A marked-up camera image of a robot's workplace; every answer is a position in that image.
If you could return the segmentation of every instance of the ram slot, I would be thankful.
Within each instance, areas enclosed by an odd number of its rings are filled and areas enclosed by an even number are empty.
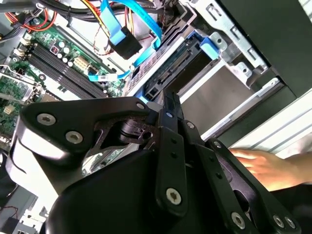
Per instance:
[[[75,94],[81,99],[92,99],[91,95],[74,85],[72,82],[68,81],[63,75],[59,74],[52,68],[50,68],[48,65],[46,65],[44,62],[42,62],[40,59],[38,59],[35,56],[30,56],[28,59],[29,63],[45,73],[47,76],[55,80],[57,83],[59,83],[61,86]]]
[[[49,66],[52,66],[54,69],[64,74],[66,78],[68,78],[70,81],[77,84],[96,98],[107,97],[107,95],[103,93],[101,89],[99,89],[96,85],[87,80],[84,75],[67,66],[66,63],[62,62],[56,56],[52,55],[42,45],[38,44],[32,51],[32,54],[34,54],[36,57],[43,61],[48,61]]]

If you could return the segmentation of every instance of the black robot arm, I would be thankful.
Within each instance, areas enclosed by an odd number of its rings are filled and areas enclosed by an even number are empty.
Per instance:
[[[177,95],[165,93],[163,100],[160,111],[135,97],[39,103],[22,110],[10,161],[15,165],[19,145],[50,177],[68,178],[85,157],[139,145],[65,186],[46,233],[301,233],[292,215],[220,141],[200,138],[184,119]]]

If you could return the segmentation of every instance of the green circuit board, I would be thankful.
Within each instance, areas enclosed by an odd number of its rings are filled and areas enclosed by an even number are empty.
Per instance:
[[[6,77],[0,79],[0,93],[10,95],[17,100],[22,100],[28,90],[28,86]],[[14,101],[0,99],[0,132],[11,137],[13,135],[18,115],[22,106]]]
[[[43,32],[32,32],[30,34],[26,32],[21,38],[20,44],[17,46],[17,49],[23,47],[24,50],[22,50],[22,52],[24,53],[21,55],[13,54],[8,65],[15,72],[40,83],[42,85],[42,89],[38,92],[34,92],[34,97],[31,97],[31,99],[29,99],[26,103],[21,103],[21,101],[24,100],[26,96],[28,96],[28,93],[31,92],[33,87],[31,85],[29,86],[28,84],[25,84],[24,82],[15,81],[13,79],[6,78],[5,76],[0,76],[0,95],[2,95],[0,97],[0,137],[10,139],[13,136],[19,112],[24,105],[31,102],[51,101],[51,99],[44,99],[43,96],[52,97],[52,99],[55,98],[54,100],[59,99],[58,97],[49,93],[49,87],[46,87],[44,80],[39,78],[39,75],[44,73],[36,67],[32,66],[25,57],[27,56],[27,50],[31,50],[33,43],[38,43],[51,52],[51,47],[54,45],[57,46],[60,42],[65,44],[64,47],[58,47],[60,53],[64,52],[64,48],[70,49],[69,52],[66,53],[66,57],[69,57],[71,60],[82,57],[85,61],[87,61],[88,64],[90,64],[90,66],[98,71],[98,75],[105,75],[109,73],[108,70],[106,70],[107,67],[103,63],[99,63],[98,60],[92,59],[92,57],[88,56],[88,52],[86,53],[85,50],[80,49],[79,46],[73,42],[66,40],[65,37],[63,37],[63,35],[59,33],[55,27],[51,27],[50,29]],[[88,79],[86,71],[81,70],[75,64],[72,66],[72,68]],[[2,72],[9,76],[17,77],[8,69],[2,69]],[[122,80],[106,83],[96,83],[96,85],[103,89],[103,91],[105,91],[109,97],[121,96],[124,84],[125,83]],[[0,142],[0,148],[7,148],[8,146],[8,143]]]
[[[98,75],[105,75],[108,72],[105,70],[104,67],[100,63],[97,63],[88,55],[86,55],[78,46],[73,44],[70,41],[67,41],[62,34],[60,34],[56,28],[51,27],[50,29],[43,31],[43,32],[33,32],[31,34],[32,40],[37,40],[41,45],[43,45],[47,49],[51,49],[52,46],[57,46],[58,43],[63,42],[66,48],[70,49],[70,52],[66,54],[66,57],[70,59],[75,59],[79,56],[82,56],[92,67],[98,70]],[[59,52],[62,53],[64,48],[59,48]],[[78,68],[77,66],[73,66],[73,68],[81,74],[84,74],[87,78],[87,75],[83,70]],[[122,90],[124,88],[125,83],[122,80],[116,80],[107,83],[101,83],[101,86],[104,90],[107,91],[109,97],[119,97],[122,95]]]

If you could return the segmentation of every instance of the motherboard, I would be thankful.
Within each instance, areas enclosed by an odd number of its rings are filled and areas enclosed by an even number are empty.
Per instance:
[[[23,106],[34,102],[119,97],[125,84],[122,80],[90,82],[88,75],[115,71],[93,52],[70,41],[57,27],[26,32],[0,70],[0,148],[5,150],[9,150]]]

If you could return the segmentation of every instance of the blue drive latch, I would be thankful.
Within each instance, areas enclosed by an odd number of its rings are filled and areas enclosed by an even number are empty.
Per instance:
[[[199,46],[212,60],[218,59],[219,49],[215,44],[209,39],[204,38]]]

